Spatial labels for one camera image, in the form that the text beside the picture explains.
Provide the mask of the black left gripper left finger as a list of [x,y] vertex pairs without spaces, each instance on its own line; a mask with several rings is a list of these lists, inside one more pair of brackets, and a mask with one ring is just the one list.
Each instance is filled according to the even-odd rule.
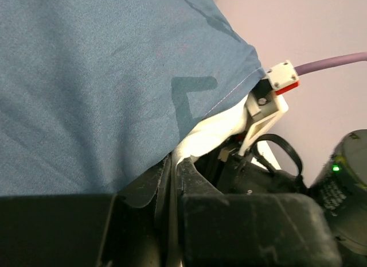
[[162,266],[166,157],[116,194],[1,198],[2,266]]

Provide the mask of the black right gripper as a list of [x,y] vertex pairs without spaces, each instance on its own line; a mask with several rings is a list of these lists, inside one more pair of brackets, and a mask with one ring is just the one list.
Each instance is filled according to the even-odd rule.
[[[200,157],[196,168],[204,178],[225,194],[307,194],[303,182],[303,164],[294,148],[276,134],[264,134],[256,139],[243,156],[239,155],[244,135],[229,137],[218,148]],[[275,164],[260,154],[262,141],[277,144],[292,159],[298,169],[296,176],[275,168]]]

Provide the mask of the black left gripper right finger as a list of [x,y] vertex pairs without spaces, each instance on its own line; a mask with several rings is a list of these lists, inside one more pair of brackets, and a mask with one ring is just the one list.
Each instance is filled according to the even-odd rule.
[[341,266],[321,208],[301,194],[223,194],[190,159],[177,165],[185,266]]

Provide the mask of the white pillow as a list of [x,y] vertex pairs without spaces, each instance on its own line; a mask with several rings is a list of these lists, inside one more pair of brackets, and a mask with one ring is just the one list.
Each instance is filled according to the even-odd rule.
[[172,152],[174,165],[188,157],[201,157],[221,145],[228,137],[245,130],[247,97],[232,108],[199,122]]

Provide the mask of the blue letter-print pillowcase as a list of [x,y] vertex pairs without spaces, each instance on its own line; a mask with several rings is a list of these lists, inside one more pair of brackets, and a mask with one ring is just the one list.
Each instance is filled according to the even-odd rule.
[[213,0],[1,0],[1,195],[116,192],[263,77]]

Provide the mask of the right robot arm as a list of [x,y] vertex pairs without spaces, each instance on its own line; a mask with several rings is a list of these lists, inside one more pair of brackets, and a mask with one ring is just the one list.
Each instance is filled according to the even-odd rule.
[[[303,181],[303,163],[281,136],[265,134],[239,156],[243,136],[231,137],[202,156],[196,168],[224,193],[299,193],[322,208],[335,239],[346,250],[366,255],[366,130],[345,135],[310,187]],[[277,169],[260,154],[262,141],[279,146],[294,162],[297,173]]]

